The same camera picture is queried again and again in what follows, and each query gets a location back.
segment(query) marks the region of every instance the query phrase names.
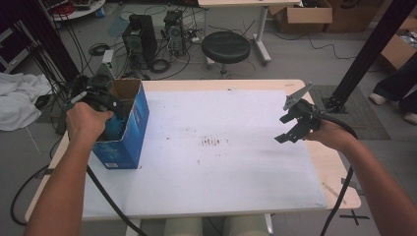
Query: person's hand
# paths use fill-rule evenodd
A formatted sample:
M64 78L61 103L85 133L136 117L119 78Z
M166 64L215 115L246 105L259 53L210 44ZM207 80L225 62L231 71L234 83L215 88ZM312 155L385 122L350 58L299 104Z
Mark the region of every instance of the person's hand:
M113 116L113 112L98 112L84 102L77 102L67 111L67 125L70 139L83 139L86 142L96 141L104 131L105 121Z
M349 142L356 142L356 139L351 134L340 126L327 120L322 120L320 129L309 133L303 139L317 141L329 148L342 152L344 148L347 148Z

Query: gray floor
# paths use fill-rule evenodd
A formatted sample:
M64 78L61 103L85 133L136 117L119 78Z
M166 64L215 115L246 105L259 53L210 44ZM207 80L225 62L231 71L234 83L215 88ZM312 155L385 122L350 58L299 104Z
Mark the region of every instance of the gray floor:
M95 43L105 42L112 45L114 42L121 41L120 38L109 36L107 30L124 7L116 4L105 6L107 16L103 19L91 15L71 21L71 26L86 54L89 47ZM246 30L246 27L258 18L259 10L259 8L231 8L227 11L211 9L209 12L210 24L214 27ZM357 55L374 25L372 24L365 32L316 33L311 34L310 38L316 47L333 44L339 57L351 57ZM81 68L77 49L65 26L68 25L64 25L59 31L68 50L73 55L74 61ZM249 28L247 35L250 36L255 33L256 28L257 22ZM273 22L268 21L264 43L272 62L264 66L259 60L258 52L253 48L254 50L252 50L247 61L228 67L232 79L300 79L317 85L338 85L353 62L353 59L336 59L331 47L314 49L306 36L296 40L284 40L274 35L274 32L276 32L276 29ZM280 36L295 38L299 35L281 34ZM219 68L215 67L208 71L205 67L202 51L198 45L193 45L189 51L191 63L183 72L170 77L168 80L215 80L219 78ZM124 51L121 49L117 55L123 53ZM122 55L117 58L118 64L123 65L125 56ZM92 58L90 66L94 71L100 60L98 57ZM179 60L187 61L187 57L180 57ZM170 76L185 66L185 63L181 61L174 62L171 69L164 74L149 73L149 75L153 80ZM30 59L25 60L14 71L14 73L20 72L35 75L40 73ZM360 83L360 90L365 95L369 94L375 84L386 75L384 68L375 63ZM391 140L366 140L363 142L378 156L388 171L410 195L414 203L417 203L417 126L403 120L402 114L394 102L381 106L372 104L371 107L377 113ZM2 201L0 202L0 235L23 234L24 227L15 224L9 214L12 199L21 185L37 169L48 163L50 149L59 138L54 133L51 125L46 123L33 123L26 128L13 132L0 131L0 150L2 152L0 186L3 189ZM16 215L19 219L23 220L39 182L39 179L31 181L17 201ZM359 219L359 225L357 225L352 218L340 217L341 215L351 215L350 210L341 210L331 223L328 235L379 235L367 207L367 202L364 197L361 198L363 205L355 209L355 214L369 216L371 219ZM318 235L327 215L328 213L323 211L277 213L272 217L275 235ZM212 218L217 228L222 227L222 219L222 217ZM205 235L217 235L206 219L204 223ZM163 225L163 219L150 219L145 220L143 228L149 235L162 235ZM83 235L124 235L124 232L125 225L118 220L85 222L83 224Z

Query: computer tower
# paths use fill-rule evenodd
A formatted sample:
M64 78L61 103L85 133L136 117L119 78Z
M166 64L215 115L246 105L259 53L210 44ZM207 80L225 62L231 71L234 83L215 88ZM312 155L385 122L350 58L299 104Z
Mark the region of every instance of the computer tower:
M167 47L173 56L184 56L186 53L182 14L180 10L167 11L163 19L168 37Z
M122 36L131 68L148 69L157 49L152 17L131 15Z

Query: white shoe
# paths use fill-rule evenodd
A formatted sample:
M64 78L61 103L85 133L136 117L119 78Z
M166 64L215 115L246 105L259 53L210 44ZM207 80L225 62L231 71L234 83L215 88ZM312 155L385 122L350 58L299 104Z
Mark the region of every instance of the white shoe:
M417 114L416 113L411 113L411 112L407 112L404 115L404 120L417 125Z
M372 102L374 102L377 105L381 105L384 102L388 101L388 99L376 93L371 93L371 95L369 95L369 99L372 100Z

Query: black pole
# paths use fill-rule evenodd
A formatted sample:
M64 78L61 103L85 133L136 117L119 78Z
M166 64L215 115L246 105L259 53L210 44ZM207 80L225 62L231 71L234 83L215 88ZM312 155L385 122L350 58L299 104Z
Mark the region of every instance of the black pole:
M325 102L326 109L338 112L358 86L372 63L395 35L401 24L417 5L417 0L394 0L371 33L346 75Z

